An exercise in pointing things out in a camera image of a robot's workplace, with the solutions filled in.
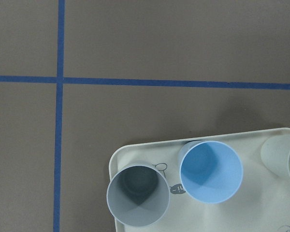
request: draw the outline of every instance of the gray cup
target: gray cup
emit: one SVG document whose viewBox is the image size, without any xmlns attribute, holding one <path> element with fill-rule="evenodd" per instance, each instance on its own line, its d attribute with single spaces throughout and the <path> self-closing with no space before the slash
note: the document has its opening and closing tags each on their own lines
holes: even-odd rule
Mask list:
<svg viewBox="0 0 290 232">
<path fill-rule="evenodd" d="M 163 217 L 170 204 L 170 190 L 157 169 L 141 162 L 126 166 L 113 177 L 106 198 L 119 222 L 142 227 Z"/>
</svg>

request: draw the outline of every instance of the tray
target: tray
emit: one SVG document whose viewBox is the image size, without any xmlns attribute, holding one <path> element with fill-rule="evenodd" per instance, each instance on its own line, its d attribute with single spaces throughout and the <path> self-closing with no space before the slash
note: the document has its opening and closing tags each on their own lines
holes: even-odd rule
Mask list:
<svg viewBox="0 0 290 232">
<path fill-rule="evenodd" d="M 110 159 L 110 178 L 130 162 L 148 161 L 165 175 L 172 194 L 170 207 L 160 221 L 136 228 L 115 220 L 116 232 L 290 232 L 290 184 L 266 169 L 260 158 L 264 141 L 279 134 L 290 134 L 290 128 L 121 147 Z M 244 167 L 243 182 L 228 201 L 220 204 L 200 203 L 182 189 L 177 154 L 184 144 L 194 140 L 224 142 L 240 156 Z"/>
</svg>

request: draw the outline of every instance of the blue tape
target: blue tape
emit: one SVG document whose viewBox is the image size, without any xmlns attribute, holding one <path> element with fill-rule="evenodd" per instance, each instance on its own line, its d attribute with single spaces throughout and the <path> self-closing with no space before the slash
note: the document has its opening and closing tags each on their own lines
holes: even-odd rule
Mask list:
<svg viewBox="0 0 290 232">
<path fill-rule="evenodd" d="M 108 78 L 65 77 L 64 84 L 116 85 L 116 86 L 165 86 L 165 87 L 205 87 L 205 88 L 250 88 L 250 89 L 285 89 L 290 84 L 253 83 L 253 82 L 220 82 L 220 81 L 172 81 L 172 80 L 137 80 Z"/>
<path fill-rule="evenodd" d="M 56 83 L 57 80 L 47 76 L 0 76 L 0 82 Z"/>
<path fill-rule="evenodd" d="M 56 126 L 55 126 L 55 168 L 54 168 L 54 232 L 60 231 L 60 182 L 61 182 L 61 136 L 62 136 L 62 98 L 64 64 L 64 13 L 65 1 L 58 2 L 58 41 L 57 41 L 57 88 L 56 88 Z"/>
</svg>

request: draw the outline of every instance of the plastic cup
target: plastic cup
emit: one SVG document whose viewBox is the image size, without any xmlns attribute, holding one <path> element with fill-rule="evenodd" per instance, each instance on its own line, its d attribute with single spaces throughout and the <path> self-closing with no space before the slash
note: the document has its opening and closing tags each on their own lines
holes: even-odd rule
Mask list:
<svg viewBox="0 0 290 232">
<path fill-rule="evenodd" d="M 218 141 L 193 141 L 179 151 L 179 176 L 184 190 L 203 203 L 221 203 L 232 197 L 243 180 L 237 153 Z"/>
<path fill-rule="evenodd" d="M 273 136 L 265 141 L 261 159 L 269 170 L 290 182 L 290 134 Z"/>
<path fill-rule="evenodd" d="M 170 188 L 152 165 L 135 163 L 113 177 L 106 198 L 112 215 L 119 222 L 142 227 L 163 217 L 170 204 Z"/>
</svg>

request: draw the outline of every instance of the light blue cup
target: light blue cup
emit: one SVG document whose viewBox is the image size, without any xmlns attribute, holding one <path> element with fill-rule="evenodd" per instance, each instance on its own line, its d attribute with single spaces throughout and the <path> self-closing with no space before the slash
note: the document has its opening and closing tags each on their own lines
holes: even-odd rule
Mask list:
<svg viewBox="0 0 290 232">
<path fill-rule="evenodd" d="M 241 186 L 242 162 L 237 153 L 222 142 L 189 142 L 179 151 L 178 161 L 184 190 L 200 202 L 224 202 Z"/>
</svg>

